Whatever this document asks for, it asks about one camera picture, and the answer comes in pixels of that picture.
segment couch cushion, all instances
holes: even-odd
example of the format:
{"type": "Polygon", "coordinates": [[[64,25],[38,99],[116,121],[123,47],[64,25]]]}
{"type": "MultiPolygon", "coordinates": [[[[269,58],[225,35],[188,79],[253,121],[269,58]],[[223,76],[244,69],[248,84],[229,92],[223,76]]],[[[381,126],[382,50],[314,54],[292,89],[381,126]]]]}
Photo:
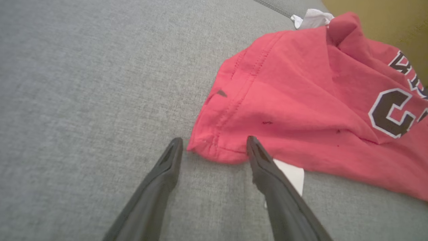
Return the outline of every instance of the couch cushion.
{"type": "MultiPolygon", "coordinates": [[[[190,137],[226,58],[293,29],[253,0],[0,2],[0,233],[101,240],[169,141],[190,137]]],[[[247,164],[184,153],[161,240],[273,240],[247,164]]],[[[423,202],[307,173],[337,240],[421,240],[423,202]]]]}
{"type": "Polygon", "coordinates": [[[303,18],[307,9],[328,12],[321,0],[255,0],[280,14],[291,17],[293,14],[303,18]]]}

